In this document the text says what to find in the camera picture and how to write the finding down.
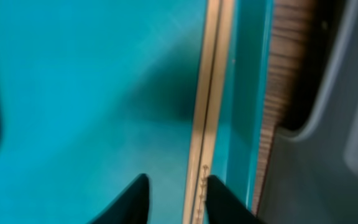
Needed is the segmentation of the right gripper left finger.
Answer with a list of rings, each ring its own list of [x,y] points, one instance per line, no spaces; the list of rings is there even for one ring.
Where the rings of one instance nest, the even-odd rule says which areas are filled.
[[[139,174],[92,224],[147,224],[150,210],[150,179]]]

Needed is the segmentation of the wooden chopstick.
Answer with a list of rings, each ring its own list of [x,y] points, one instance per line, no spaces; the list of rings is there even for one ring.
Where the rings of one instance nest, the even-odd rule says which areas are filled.
[[[227,57],[231,43],[232,20],[234,17],[234,0],[218,1],[218,14],[213,38],[213,52],[208,89],[208,102],[204,116],[200,159],[198,163],[197,187],[194,202],[191,206],[190,218],[183,223],[200,224],[204,219],[204,201],[207,192],[207,176],[211,173],[216,136],[219,126],[219,114],[223,98],[224,79]]]
[[[220,8],[220,0],[207,1],[188,157],[182,224],[190,224],[192,222]]]

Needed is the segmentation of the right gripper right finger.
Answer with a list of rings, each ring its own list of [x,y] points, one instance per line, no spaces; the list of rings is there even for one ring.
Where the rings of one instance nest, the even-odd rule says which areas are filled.
[[[209,175],[205,201],[209,224],[264,224],[215,175]]]

